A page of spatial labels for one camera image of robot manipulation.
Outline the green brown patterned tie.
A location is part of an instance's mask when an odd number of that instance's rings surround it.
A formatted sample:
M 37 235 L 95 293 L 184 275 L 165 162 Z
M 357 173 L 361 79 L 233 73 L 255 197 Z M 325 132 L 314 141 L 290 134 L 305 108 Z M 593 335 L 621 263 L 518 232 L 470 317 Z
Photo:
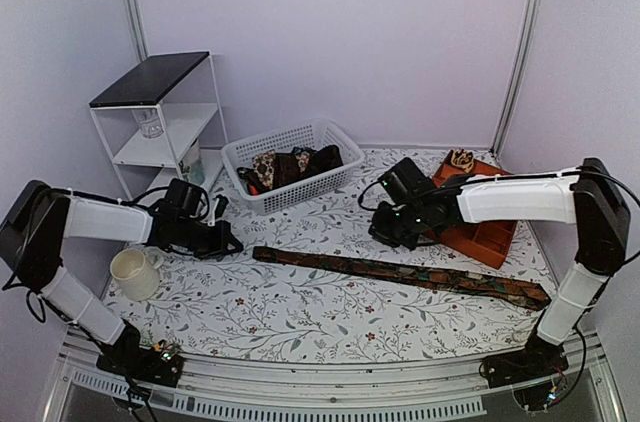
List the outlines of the green brown patterned tie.
M 335 255 L 291 252 L 266 246 L 255 247 L 252 251 L 252 257 L 265 263 L 332 271 L 432 291 L 501 299 L 532 311 L 543 310 L 551 303 L 551 296 L 538 283 L 476 272 L 419 267 Z

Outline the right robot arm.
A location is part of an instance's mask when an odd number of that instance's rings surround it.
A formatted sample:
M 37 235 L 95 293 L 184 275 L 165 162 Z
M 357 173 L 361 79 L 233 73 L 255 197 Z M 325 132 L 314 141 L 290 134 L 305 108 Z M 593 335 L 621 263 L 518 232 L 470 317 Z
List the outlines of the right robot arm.
M 404 158 L 376 183 L 390 199 L 373 209 L 369 234 L 391 247 L 414 249 L 428 231 L 494 221 L 564 225 L 574 232 L 573 263 L 536 323 L 529 337 L 533 343 L 517 357 L 517 369 L 527 378 L 554 364 L 554 347 L 566 341 L 608 281 L 639 257 L 628 249 L 627 201 L 635 195 L 598 158 L 546 173 L 455 174 L 440 185 Z

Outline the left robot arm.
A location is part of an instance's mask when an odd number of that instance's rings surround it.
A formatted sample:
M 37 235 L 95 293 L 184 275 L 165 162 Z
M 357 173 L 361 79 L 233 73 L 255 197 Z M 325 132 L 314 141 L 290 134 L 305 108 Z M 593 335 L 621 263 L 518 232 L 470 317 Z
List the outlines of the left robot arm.
M 75 275 L 80 258 L 91 256 L 90 267 L 106 272 L 107 249 L 128 244 L 199 260 L 235 255 L 243 245 L 222 218 L 226 205 L 179 179 L 132 200 L 31 180 L 1 223 L 1 259 L 10 270 L 4 287 L 25 289 L 88 334 L 126 375 L 141 375 L 149 357 L 139 330 Z

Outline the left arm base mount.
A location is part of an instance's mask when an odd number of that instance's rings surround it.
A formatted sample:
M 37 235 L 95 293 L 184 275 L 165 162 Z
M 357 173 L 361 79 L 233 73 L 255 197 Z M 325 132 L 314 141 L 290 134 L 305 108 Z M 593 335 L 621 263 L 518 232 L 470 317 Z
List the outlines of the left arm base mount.
M 135 340 L 121 340 L 102 348 L 96 367 L 134 381 L 176 388 L 182 375 L 184 358 L 175 343 L 160 340 L 142 347 Z

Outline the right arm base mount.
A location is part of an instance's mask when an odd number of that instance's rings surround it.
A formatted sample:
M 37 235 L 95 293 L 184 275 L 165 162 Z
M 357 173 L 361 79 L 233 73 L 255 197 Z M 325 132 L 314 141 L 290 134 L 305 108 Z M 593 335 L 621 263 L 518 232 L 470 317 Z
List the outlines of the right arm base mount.
M 546 412 L 564 401 L 576 389 L 586 365 L 586 340 L 580 336 L 582 359 L 578 374 L 569 381 L 569 362 L 563 344 L 552 345 L 537 336 L 522 349 L 485 357 L 479 366 L 479 375 L 490 388 L 517 385 L 547 377 L 544 384 L 516 389 L 513 397 L 526 412 Z

